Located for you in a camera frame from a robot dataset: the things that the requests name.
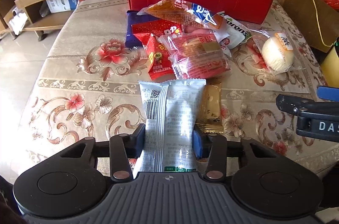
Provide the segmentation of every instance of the purple package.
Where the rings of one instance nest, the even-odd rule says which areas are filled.
[[[142,43],[132,34],[132,25],[136,23],[143,23],[153,20],[159,20],[158,18],[152,15],[137,15],[138,11],[127,11],[127,33],[126,33],[126,41],[125,46],[127,48],[133,47],[142,47]]]

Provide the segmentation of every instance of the red snack package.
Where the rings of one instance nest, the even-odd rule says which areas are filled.
[[[159,40],[171,54],[177,79],[207,79],[230,70],[226,57],[214,34],[162,36]]]
[[[172,64],[168,59],[169,53],[158,42],[157,37],[182,33],[181,25],[166,20],[137,23],[132,25],[132,33],[142,42],[149,56],[151,62],[149,75],[151,80],[154,81],[160,76],[173,74]]]

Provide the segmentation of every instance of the tablecloth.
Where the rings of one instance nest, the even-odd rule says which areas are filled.
[[[138,80],[150,81],[149,61],[143,49],[124,46],[127,10],[128,0],[79,0],[24,110],[20,172],[83,137],[107,141],[118,133],[132,133],[145,122]],[[253,40],[232,49],[232,69],[222,77],[224,135],[234,141],[252,137],[321,173],[338,160],[338,144],[296,135],[296,118],[275,105],[280,93],[318,100],[316,88],[326,84],[318,62],[276,1],[264,23],[246,25],[285,31],[305,69],[273,76]],[[228,173],[236,169],[236,162],[230,161]],[[109,175],[108,159],[99,159],[98,170]]]

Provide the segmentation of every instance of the tiled floor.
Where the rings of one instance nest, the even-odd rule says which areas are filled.
[[[34,32],[23,32],[14,41],[7,35],[0,41],[0,175],[11,183],[18,176],[11,164],[19,154],[20,118],[58,33],[50,32],[42,42]]]

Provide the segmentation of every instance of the white package with green print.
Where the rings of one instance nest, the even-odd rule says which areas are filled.
[[[144,149],[134,166],[139,171],[193,171],[193,127],[200,108],[204,79],[139,81],[146,113]]]

